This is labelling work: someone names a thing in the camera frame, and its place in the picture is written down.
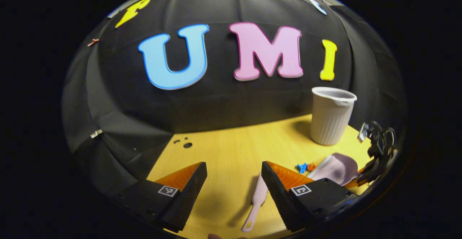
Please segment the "metal clip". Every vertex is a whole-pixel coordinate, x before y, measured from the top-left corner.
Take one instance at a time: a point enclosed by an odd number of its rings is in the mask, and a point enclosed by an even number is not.
[[[364,142],[364,140],[366,139],[368,128],[369,128],[368,124],[363,122],[363,126],[361,126],[361,129],[359,130],[359,134],[358,134],[359,142]]]
[[[102,134],[103,130],[99,129],[95,131],[94,133],[90,134],[90,137],[93,139],[94,137],[98,136],[99,134]]]

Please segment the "pink spatula handle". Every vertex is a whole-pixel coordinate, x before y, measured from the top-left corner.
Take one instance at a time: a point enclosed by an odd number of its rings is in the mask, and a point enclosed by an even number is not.
[[[242,226],[242,232],[250,232],[252,228],[254,228],[258,211],[260,209],[260,206],[264,203],[267,193],[268,188],[260,173],[260,175],[258,176],[257,187],[252,198],[253,207],[250,211],[249,217],[247,217],[247,220],[244,223],[244,226]]]

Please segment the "black fabric backdrop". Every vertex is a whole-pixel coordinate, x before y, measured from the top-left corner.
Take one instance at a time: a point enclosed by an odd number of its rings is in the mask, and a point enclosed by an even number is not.
[[[111,195],[146,178],[170,137],[297,117],[312,111],[311,89],[329,86],[358,96],[350,125],[375,120],[404,134],[407,103],[396,60],[378,34],[347,7],[309,0],[151,0],[137,16],[114,26],[125,11],[104,19],[81,43],[66,76],[63,122],[71,153],[102,193]],[[229,25],[254,22],[270,41],[281,26],[299,29],[300,78],[277,74],[237,81],[236,35]],[[189,62],[177,31],[205,23],[208,68],[200,81],[166,91],[145,73],[141,41],[167,33],[167,62],[179,71]],[[91,48],[92,38],[100,41]],[[335,79],[322,81],[322,40],[337,45]],[[255,59],[256,66],[261,68]],[[102,129],[98,141],[89,135]]]

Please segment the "black mechanical part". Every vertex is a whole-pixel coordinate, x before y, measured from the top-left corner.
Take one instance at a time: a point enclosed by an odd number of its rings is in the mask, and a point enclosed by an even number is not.
[[[300,212],[304,216],[309,215],[315,223],[324,222],[326,218],[339,214],[358,197],[328,178],[322,178],[304,186],[308,189],[308,193],[298,195],[296,190],[291,188],[289,194]]]
[[[265,161],[261,166],[261,177],[268,187],[274,203],[276,203],[276,208],[286,228],[292,232],[303,229],[306,223],[310,221],[310,216],[301,213],[301,208],[295,205],[295,202],[279,180],[278,175]]]
[[[111,200],[137,218],[177,233],[184,229],[206,178],[206,163],[202,162],[183,191],[140,180],[122,193],[113,195]]]
[[[374,159],[368,162],[363,171],[361,171],[357,179],[358,184],[375,180],[385,171],[387,163],[393,158],[395,151],[397,151],[394,129],[389,127],[384,130],[377,122],[372,121],[364,123],[361,130],[367,132],[367,136],[371,139],[371,147],[369,147],[367,153],[369,157],[373,157]]]

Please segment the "foam letter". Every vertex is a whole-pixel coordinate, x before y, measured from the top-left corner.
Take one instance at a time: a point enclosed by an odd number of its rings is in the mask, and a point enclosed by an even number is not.
[[[335,76],[334,62],[337,45],[330,40],[322,40],[322,45],[326,49],[326,57],[324,59],[324,68],[321,71],[320,77],[324,81],[332,81]]]
[[[251,81],[260,76],[255,67],[254,54],[257,56],[267,76],[272,76],[279,58],[282,65],[278,73],[284,78],[298,78],[303,75],[300,66],[298,40],[302,36],[300,30],[292,27],[280,27],[272,43],[261,29],[252,22],[237,22],[229,27],[237,35],[239,45],[239,68],[234,71],[238,81]]]
[[[167,65],[165,43],[170,40],[168,34],[155,35],[141,42],[138,50],[143,53],[149,81],[165,90],[185,88],[199,81],[207,70],[204,34],[208,30],[208,25],[189,25],[178,31],[180,37],[186,38],[189,54],[188,67],[180,71],[171,71]]]
[[[115,27],[118,28],[120,25],[126,23],[127,21],[133,19],[137,14],[137,10],[141,10],[144,7],[146,7],[147,4],[149,4],[150,0],[141,0],[137,2],[136,4],[133,4],[132,6],[127,8],[127,11],[123,15],[122,19],[120,22],[118,22]]]
[[[319,6],[319,3],[318,3],[317,1],[315,1],[315,0],[310,0],[310,2],[316,7],[316,9],[317,9],[320,13],[322,13],[322,14],[324,14],[324,15],[327,15],[326,11],[325,11],[325,10],[322,10],[322,8]]]

